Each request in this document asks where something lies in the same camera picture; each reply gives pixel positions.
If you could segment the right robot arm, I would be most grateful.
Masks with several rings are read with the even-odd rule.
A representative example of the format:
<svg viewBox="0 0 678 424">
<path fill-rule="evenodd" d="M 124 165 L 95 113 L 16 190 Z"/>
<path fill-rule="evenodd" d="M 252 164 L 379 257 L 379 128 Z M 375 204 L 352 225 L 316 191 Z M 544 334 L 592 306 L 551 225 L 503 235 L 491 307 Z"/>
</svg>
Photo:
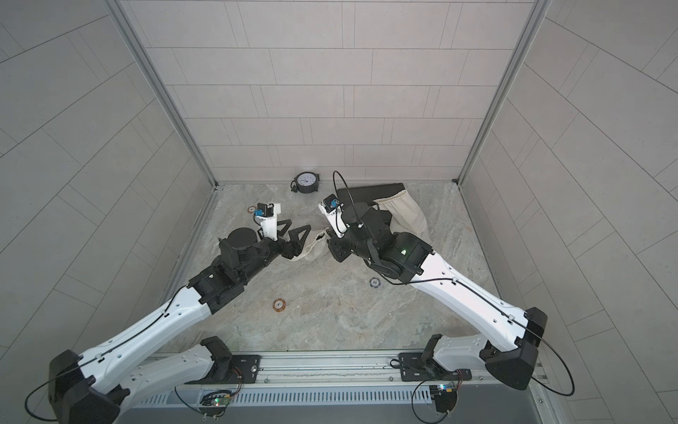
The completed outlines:
<svg viewBox="0 0 678 424">
<path fill-rule="evenodd" d="M 384 212 L 365 203 L 319 209 L 332 227 L 328 246 L 339 263 L 355 254 L 384 279 L 435 298 L 478 331 L 477 337 L 432 337 L 421 357 L 430 376 L 442 380 L 457 369 L 484 367 L 510 388 L 529 386 L 547 326 L 543 311 L 492 295 L 418 236 L 390 231 Z"/>
</svg>

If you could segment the cream cloth soil bag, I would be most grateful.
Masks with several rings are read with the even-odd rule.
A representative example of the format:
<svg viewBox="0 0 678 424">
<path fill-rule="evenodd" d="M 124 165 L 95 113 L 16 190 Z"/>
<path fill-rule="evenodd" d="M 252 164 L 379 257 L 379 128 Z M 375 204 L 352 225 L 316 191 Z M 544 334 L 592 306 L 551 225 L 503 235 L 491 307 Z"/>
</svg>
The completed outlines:
<svg viewBox="0 0 678 424">
<path fill-rule="evenodd" d="M 312 230 L 309 232 L 305 245 L 295 261 L 316 261 L 328 252 L 328 233 L 325 230 Z"/>
</svg>

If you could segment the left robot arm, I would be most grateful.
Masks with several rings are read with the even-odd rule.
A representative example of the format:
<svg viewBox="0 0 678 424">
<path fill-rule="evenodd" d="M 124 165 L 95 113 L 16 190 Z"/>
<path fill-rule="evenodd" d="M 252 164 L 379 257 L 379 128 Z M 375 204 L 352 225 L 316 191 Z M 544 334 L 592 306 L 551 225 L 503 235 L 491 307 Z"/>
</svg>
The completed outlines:
<svg viewBox="0 0 678 424">
<path fill-rule="evenodd" d="M 246 227 L 232 231 L 219 241 L 219 256 L 158 309 L 84 353 L 66 350 L 54 358 L 48 399 L 56 422 L 112 423 L 141 400 L 184 383 L 244 383 L 219 337 L 154 364 L 145 360 L 235 300 L 275 258 L 299 256 L 311 228 L 284 220 L 272 230 L 272 237 Z"/>
</svg>

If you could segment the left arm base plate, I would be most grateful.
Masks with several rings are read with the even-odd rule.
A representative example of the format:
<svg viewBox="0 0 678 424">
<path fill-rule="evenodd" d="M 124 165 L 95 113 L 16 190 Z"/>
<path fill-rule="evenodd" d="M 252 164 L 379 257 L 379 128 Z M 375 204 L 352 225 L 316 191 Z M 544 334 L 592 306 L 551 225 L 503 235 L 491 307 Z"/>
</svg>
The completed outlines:
<svg viewBox="0 0 678 424">
<path fill-rule="evenodd" d="M 229 360 L 217 360 L 205 377 L 187 384 L 254 384 L 260 366 L 261 355 L 237 354 Z"/>
</svg>

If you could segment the white vent grille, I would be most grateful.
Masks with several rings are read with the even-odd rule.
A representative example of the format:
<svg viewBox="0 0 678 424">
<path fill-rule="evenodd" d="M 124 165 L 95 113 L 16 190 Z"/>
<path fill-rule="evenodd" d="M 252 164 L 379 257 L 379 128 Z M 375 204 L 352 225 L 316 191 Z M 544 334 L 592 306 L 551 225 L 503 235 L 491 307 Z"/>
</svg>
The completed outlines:
<svg viewBox="0 0 678 424">
<path fill-rule="evenodd" d="M 138 408 L 196 407 L 209 390 L 183 388 L 154 395 Z M 231 402 L 236 407 L 254 406 L 340 406 L 340 405 L 430 405 L 429 388 L 410 385 L 311 388 L 245 388 Z"/>
</svg>

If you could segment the right circuit board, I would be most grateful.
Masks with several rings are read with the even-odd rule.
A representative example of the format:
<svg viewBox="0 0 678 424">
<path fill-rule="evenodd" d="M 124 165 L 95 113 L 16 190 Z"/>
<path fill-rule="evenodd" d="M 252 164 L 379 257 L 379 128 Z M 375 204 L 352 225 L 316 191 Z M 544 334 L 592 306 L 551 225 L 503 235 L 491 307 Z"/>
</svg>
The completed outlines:
<svg viewBox="0 0 678 424">
<path fill-rule="evenodd" d="M 452 384 L 436 384 L 429 386 L 429 393 L 436 413 L 449 414 L 457 406 L 457 387 Z"/>
</svg>

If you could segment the black hard case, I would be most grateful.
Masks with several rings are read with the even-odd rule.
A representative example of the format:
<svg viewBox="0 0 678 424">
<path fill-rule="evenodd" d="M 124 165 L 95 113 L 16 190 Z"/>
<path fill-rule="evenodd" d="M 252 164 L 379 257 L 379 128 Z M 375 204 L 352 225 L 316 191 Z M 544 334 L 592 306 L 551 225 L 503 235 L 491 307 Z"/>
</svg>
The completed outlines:
<svg viewBox="0 0 678 424">
<path fill-rule="evenodd" d="M 351 197 L 355 203 L 374 204 L 377 200 L 391 198 L 405 190 L 403 183 L 390 183 L 381 185 L 366 185 L 365 187 L 353 187 L 350 189 L 351 196 L 346 188 L 341 188 L 335 194 L 340 204 L 351 206 Z"/>
</svg>

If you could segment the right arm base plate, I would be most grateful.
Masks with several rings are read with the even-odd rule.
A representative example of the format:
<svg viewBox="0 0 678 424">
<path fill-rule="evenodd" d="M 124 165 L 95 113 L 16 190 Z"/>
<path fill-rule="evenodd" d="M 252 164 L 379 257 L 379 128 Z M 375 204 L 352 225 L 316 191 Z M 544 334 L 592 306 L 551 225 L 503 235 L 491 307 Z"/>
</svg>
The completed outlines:
<svg viewBox="0 0 678 424">
<path fill-rule="evenodd" d="M 397 369 L 403 382 L 452 381 L 455 383 L 471 381 L 470 369 L 448 371 L 434 360 L 424 361 L 424 353 L 399 353 L 396 359 L 389 362 L 390 367 Z"/>
</svg>

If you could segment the left circuit board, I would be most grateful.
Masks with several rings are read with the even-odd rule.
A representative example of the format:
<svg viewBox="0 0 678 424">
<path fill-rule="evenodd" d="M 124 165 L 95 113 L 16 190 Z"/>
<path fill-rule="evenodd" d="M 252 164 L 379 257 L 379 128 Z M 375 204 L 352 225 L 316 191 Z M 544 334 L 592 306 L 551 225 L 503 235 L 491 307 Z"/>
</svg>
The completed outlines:
<svg viewBox="0 0 678 424">
<path fill-rule="evenodd" d="M 233 390 L 217 390 L 207 393 L 201 398 L 198 410 L 202 415 L 217 420 L 224 415 L 226 409 L 231 404 L 233 396 Z"/>
</svg>

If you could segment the circuit board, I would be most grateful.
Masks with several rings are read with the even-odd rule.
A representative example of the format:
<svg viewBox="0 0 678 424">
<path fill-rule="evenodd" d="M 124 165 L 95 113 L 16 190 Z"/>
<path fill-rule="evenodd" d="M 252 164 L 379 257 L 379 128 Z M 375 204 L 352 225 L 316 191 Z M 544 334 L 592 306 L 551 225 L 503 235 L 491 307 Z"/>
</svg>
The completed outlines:
<svg viewBox="0 0 678 424">
<path fill-rule="evenodd" d="M 449 414 L 457 406 L 457 387 L 452 384 L 436 384 L 429 386 L 429 393 L 436 413 Z"/>
<path fill-rule="evenodd" d="M 217 390 L 207 393 L 201 398 L 198 410 L 202 415 L 217 420 L 224 415 L 226 409 L 231 404 L 233 396 L 233 390 Z"/>
</svg>

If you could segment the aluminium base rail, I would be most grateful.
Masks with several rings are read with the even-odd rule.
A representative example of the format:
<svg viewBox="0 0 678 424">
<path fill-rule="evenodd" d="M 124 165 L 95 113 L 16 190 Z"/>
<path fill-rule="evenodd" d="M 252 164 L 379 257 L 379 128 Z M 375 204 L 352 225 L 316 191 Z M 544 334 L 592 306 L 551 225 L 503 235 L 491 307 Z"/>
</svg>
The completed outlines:
<svg viewBox="0 0 678 424">
<path fill-rule="evenodd" d="M 117 387 L 129 390 L 130 395 L 125 400 L 131 402 L 134 397 L 144 400 L 202 379 L 217 360 L 229 360 L 232 356 L 220 347 L 208 349 L 198 344 L 183 353 L 148 363 L 137 354 L 108 353 L 96 357 L 81 371 L 86 378 L 95 379 L 92 387 L 103 394 Z M 398 354 L 387 351 L 267 353 L 261 355 L 261 366 L 254 384 L 320 387 L 402 382 L 399 371 L 389 365 L 397 357 Z M 443 366 L 448 371 L 484 367 L 482 361 L 471 360 L 469 350 L 455 348 L 443 358 L 450 361 Z"/>
</svg>

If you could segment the black round gauge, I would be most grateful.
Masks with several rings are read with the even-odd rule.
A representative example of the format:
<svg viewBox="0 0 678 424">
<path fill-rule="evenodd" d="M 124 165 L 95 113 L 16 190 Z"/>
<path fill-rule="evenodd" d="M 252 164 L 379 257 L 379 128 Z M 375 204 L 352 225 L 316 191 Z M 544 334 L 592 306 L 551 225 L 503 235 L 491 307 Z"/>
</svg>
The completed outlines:
<svg viewBox="0 0 678 424">
<path fill-rule="evenodd" d="M 305 171 L 298 174 L 293 181 L 291 181 L 291 192 L 300 194 L 312 194 L 317 192 L 320 187 L 320 175 Z"/>
</svg>

